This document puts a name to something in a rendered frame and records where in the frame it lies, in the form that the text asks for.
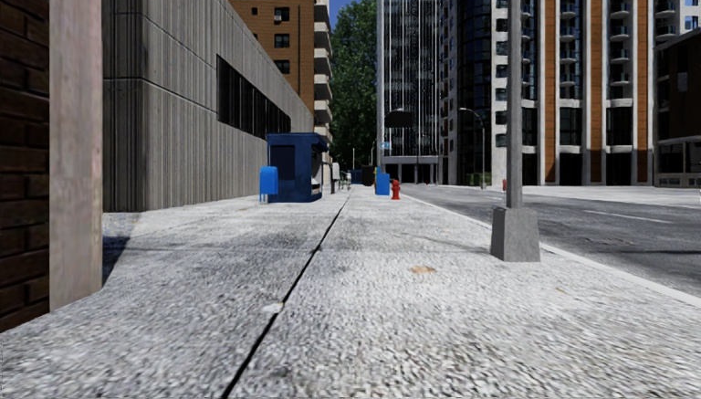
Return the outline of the blue booth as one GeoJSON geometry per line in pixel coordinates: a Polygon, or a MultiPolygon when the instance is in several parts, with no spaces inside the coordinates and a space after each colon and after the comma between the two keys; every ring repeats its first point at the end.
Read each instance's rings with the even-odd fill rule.
{"type": "Polygon", "coordinates": [[[277,168],[277,194],[269,203],[309,203],[322,197],[322,154],[329,150],[315,132],[269,133],[268,164],[277,168]]]}

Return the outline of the trees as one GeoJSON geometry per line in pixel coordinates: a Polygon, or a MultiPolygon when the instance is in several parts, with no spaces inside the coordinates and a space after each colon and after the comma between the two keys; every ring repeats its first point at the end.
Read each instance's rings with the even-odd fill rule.
{"type": "Polygon", "coordinates": [[[343,170],[366,163],[376,137],[377,1],[343,6],[331,33],[330,153],[343,170]]]}

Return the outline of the glass tower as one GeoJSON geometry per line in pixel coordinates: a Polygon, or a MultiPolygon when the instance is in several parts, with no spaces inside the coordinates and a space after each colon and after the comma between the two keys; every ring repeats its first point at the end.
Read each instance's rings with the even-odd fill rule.
{"type": "Polygon", "coordinates": [[[377,131],[386,173],[402,183],[439,176],[440,0],[377,0],[377,131]]]}

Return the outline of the grey street lamp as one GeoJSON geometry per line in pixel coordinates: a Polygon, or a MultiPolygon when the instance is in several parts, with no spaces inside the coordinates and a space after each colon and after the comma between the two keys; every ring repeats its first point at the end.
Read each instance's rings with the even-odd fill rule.
{"type": "Polygon", "coordinates": [[[474,110],[471,110],[466,107],[461,107],[458,109],[459,111],[468,111],[473,114],[473,116],[476,118],[476,120],[479,122],[480,130],[481,130],[481,175],[480,175],[480,187],[482,190],[486,189],[486,180],[485,180],[485,126],[482,118],[480,115],[475,112],[474,110]]]}

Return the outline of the orange brick building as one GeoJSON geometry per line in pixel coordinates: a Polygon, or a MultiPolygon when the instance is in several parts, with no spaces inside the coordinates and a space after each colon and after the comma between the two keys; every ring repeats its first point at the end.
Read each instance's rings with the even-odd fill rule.
{"type": "Polygon", "coordinates": [[[332,143],[329,0],[228,0],[312,117],[301,130],[332,143]]]}

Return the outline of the grey pole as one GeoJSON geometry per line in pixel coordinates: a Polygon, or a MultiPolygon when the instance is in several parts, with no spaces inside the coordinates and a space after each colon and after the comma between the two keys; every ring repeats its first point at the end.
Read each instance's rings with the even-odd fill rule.
{"type": "Polygon", "coordinates": [[[507,8],[507,190],[506,204],[493,211],[490,254],[504,262],[540,261],[537,212],[523,204],[521,0],[507,8]]]}

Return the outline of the grey concrete building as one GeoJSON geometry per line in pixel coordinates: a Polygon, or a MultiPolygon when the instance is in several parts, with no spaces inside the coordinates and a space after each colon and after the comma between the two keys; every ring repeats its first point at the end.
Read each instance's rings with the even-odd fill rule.
{"type": "Polygon", "coordinates": [[[103,208],[252,195],[312,115],[227,0],[102,0],[103,208]]]}

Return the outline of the white and orange apartment building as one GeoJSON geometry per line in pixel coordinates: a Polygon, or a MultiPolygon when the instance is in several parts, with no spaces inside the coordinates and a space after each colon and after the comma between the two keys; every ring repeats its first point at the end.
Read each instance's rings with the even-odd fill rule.
{"type": "MultiPolygon", "coordinates": [[[[507,178],[508,0],[440,0],[440,181],[507,178]]],[[[522,182],[654,185],[655,48],[701,0],[521,0],[522,182]]]]}

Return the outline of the dark brick building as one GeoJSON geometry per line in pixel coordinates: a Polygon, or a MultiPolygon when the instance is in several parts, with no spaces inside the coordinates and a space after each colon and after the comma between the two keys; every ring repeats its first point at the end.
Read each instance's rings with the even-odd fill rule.
{"type": "Polygon", "coordinates": [[[0,333],[49,311],[48,16],[0,0],[0,333]]]}

